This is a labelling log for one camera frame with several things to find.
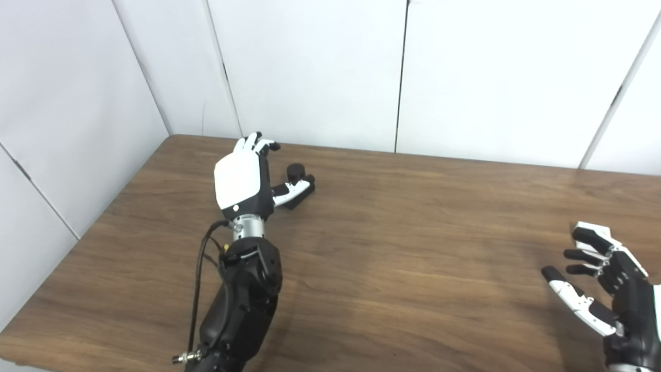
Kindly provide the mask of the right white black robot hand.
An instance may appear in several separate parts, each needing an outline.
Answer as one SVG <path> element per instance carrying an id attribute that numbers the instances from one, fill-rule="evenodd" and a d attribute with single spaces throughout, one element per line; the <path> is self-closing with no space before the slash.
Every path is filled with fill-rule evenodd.
<path id="1" fill-rule="evenodd" d="M 659 285 L 634 254 L 612 237 L 610 228 L 577 222 L 572 229 L 575 247 L 564 250 L 575 264 L 571 275 L 595 278 L 612 299 L 605 306 L 567 280 L 554 266 L 541 269 L 552 291 L 571 312 L 602 337 L 609 371 L 660 370 Z"/>

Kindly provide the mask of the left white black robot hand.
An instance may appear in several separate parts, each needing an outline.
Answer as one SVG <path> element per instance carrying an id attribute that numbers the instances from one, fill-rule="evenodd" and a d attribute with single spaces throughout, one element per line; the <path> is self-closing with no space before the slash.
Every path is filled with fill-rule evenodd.
<path id="1" fill-rule="evenodd" d="M 302 163 L 287 167 L 287 181 L 271 184 L 267 155 L 281 146 L 264 139 L 261 132 L 241 137 L 233 151 L 219 160 L 213 170 L 216 201 L 229 221 L 253 215 L 267 221 L 277 207 L 295 209 L 316 190 L 316 178 Z"/>

